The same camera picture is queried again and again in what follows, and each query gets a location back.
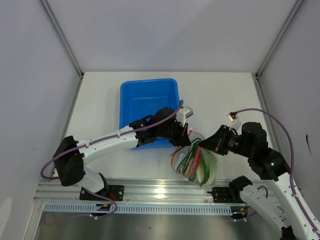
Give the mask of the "toy napa cabbage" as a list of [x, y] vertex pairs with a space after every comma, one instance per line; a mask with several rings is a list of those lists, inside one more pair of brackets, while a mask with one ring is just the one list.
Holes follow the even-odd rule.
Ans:
[[218, 160], [214, 155], [201, 157], [196, 169], [196, 178], [200, 187], [212, 186], [216, 181]]

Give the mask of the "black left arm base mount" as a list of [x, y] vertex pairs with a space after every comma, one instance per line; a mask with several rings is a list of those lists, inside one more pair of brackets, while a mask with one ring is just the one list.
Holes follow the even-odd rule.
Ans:
[[122, 201], [124, 197], [124, 185], [109, 185], [102, 173], [99, 176], [103, 182], [103, 188], [92, 195], [84, 187], [81, 188], [79, 199], [82, 201], [105, 201], [105, 198], [113, 201]]

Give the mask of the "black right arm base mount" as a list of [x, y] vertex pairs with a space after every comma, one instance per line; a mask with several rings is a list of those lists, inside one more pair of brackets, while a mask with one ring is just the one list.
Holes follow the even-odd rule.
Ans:
[[207, 191], [213, 198], [214, 203], [243, 204], [240, 191], [234, 187], [213, 187]]

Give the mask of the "red toy chili pepper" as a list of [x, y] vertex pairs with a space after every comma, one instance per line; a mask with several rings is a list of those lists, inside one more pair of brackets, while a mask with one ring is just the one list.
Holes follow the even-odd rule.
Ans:
[[198, 165], [199, 165], [199, 163], [200, 163], [201, 152], [202, 152], [201, 147], [198, 147], [197, 150], [196, 150], [196, 152], [195, 152], [195, 155], [194, 155], [194, 161], [193, 161], [193, 170], [194, 170], [194, 171], [197, 170]]

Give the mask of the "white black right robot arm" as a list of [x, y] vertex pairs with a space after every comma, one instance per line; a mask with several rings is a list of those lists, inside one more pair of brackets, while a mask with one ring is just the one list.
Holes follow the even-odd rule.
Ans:
[[269, 147], [267, 132], [260, 123], [246, 122], [241, 134], [221, 125], [215, 134], [200, 142], [203, 149], [224, 156], [229, 152], [247, 158], [248, 164], [276, 196], [280, 208], [266, 198], [254, 196], [254, 189], [244, 176], [229, 183], [228, 196], [234, 202], [250, 204], [266, 221], [274, 225], [286, 240], [318, 240], [320, 222], [301, 195], [281, 153]]

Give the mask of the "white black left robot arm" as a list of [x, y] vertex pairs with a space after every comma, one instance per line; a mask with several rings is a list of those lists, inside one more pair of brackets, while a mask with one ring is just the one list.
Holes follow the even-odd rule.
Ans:
[[154, 115], [135, 120], [111, 134], [87, 140], [65, 137], [53, 155], [53, 164], [63, 187], [79, 185], [97, 200], [108, 196], [109, 186], [102, 173], [90, 170], [87, 165], [109, 153], [149, 145], [157, 139], [168, 140], [175, 147], [191, 145], [187, 118], [193, 115], [190, 107], [177, 110], [163, 107]]

